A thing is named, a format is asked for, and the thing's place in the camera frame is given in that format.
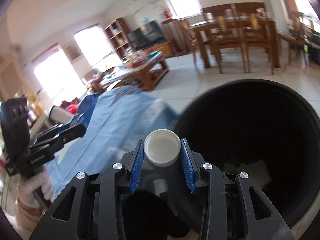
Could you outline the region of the left white gloved hand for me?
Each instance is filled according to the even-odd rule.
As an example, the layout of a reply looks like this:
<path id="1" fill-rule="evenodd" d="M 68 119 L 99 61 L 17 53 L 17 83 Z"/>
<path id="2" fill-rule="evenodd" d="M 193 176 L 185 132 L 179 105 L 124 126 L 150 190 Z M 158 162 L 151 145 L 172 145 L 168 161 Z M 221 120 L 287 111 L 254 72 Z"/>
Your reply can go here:
<path id="1" fill-rule="evenodd" d="M 34 191 L 40 189 L 44 199 L 51 203 L 54 201 L 56 194 L 54 192 L 52 178 L 46 166 L 43 165 L 42 171 L 31 178 L 19 177 L 17 184 L 17 195 L 19 200 L 27 207 L 37 209 L 40 207 L 39 202 L 34 196 Z"/>

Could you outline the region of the left forearm white sleeve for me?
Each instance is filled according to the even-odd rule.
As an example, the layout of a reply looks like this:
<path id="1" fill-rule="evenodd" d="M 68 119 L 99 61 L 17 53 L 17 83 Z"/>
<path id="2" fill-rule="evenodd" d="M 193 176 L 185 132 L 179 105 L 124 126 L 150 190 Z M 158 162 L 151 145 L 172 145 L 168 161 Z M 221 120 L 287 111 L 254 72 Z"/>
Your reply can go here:
<path id="1" fill-rule="evenodd" d="M 17 197 L 15 218 L 20 228 L 32 232 L 45 212 L 46 209 L 42 209 L 41 207 L 33 208 L 26 206 L 20 201 L 20 198 Z"/>

